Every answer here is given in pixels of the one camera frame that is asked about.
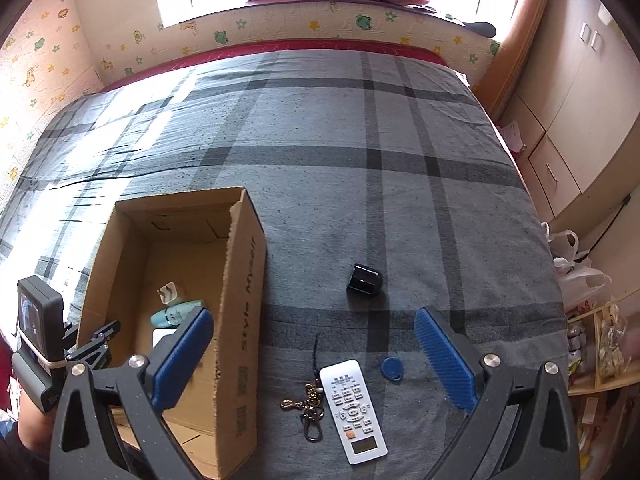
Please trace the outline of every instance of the mattress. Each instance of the mattress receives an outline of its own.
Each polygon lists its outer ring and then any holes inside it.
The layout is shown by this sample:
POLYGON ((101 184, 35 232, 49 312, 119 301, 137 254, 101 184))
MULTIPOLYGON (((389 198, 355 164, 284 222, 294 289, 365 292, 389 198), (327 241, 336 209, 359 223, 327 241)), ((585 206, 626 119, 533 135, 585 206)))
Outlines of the mattress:
POLYGON ((78 99, 44 132, 0 221, 0 283, 15 290, 35 273, 78 320, 114 201, 226 186, 249 190, 268 247, 258 447, 234 478, 423 478, 465 416, 414 337, 427 304, 481 351, 566 369, 560 291, 511 159, 456 73, 409 57, 261 52, 78 99), (383 294, 347 293, 354 263, 382 273, 383 294), (313 378, 316 336, 320 367, 360 363, 386 457, 350 466, 331 416, 310 444, 280 410, 313 378), (380 374, 387 356, 404 364, 400 384, 380 374))

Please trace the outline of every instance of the keychain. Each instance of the keychain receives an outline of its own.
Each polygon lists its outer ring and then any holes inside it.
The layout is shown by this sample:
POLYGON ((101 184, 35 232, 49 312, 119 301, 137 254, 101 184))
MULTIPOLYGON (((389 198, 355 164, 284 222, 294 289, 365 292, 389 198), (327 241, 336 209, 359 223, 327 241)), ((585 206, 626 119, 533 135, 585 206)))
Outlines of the keychain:
POLYGON ((316 366, 316 350, 318 348, 318 335, 316 335, 316 340, 314 342, 314 354, 313 354, 313 364, 314 364, 314 374, 316 375, 316 379, 313 383, 305 384, 305 400, 291 400, 284 399, 280 403, 280 408, 284 411, 296 410, 302 411, 300 415, 300 421, 303 424, 303 434, 305 438, 309 442, 320 442, 322 440, 322 428, 320 427, 320 420, 324 417, 324 408, 322 407, 322 394, 324 393, 324 389, 322 388, 322 383, 320 381, 320 373, 318 371, 318 367, 316 366), (311 436, 309 432, 310 426, 313 425, 316 427, 318 436, 311 436))

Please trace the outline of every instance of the wallpaper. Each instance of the wallpaper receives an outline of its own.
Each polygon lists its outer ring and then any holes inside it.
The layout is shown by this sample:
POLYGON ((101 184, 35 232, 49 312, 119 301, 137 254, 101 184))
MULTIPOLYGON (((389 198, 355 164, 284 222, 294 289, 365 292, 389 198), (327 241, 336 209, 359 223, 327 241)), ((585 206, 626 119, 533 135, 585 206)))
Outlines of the wallpaper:
POLYGON ((498 43, 431 16, 375 4, 290 2, 248 6, 164 27, 156 0, 76 0, 105 84, 222 46, 287 38, 347 38, 428 48, 474 84, 498 43))
POLYGON ((74 0, 33 0, 0 48, 0 214, 49 121, 101 88, 74 0))

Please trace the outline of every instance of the remote control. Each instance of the remote control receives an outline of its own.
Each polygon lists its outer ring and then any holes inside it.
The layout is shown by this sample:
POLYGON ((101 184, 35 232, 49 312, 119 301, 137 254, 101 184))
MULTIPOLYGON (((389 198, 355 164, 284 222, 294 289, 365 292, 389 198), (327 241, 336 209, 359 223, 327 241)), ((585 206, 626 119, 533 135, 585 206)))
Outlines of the remote control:
POLYGON ((386 455, 386 444, 357 361, 320 370, 324 394, 350 464, 386 455))

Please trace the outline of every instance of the metal screw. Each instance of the metal screw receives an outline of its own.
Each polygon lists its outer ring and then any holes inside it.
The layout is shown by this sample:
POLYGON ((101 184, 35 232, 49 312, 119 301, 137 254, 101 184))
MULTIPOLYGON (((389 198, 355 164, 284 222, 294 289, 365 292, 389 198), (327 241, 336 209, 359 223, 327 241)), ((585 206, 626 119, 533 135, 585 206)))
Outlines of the metal screw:
POLYGON ((82 363, 78 363, 77 365, 73 365, 73 367, 71 368, 71 373, 72 375, 82 375, 84 374, 84 370, 86 369, 86 366, 84 366, 82 363))
POLYGON ((145 357, 143 355, 132 355, 129 358, 129 366, 131 368, 140 368, 145 363, 145 357))
POLYGON ((558 365, 556 363, 552 363, 551 361, 547 361, 545 363, 545 372, 551 375, 555 375, 558 373, 558 365))
POLYGON ((487 354, 484 356, 484 364, 491 368, 496 368, 500 365, 500 358, 496 354, 487 354))

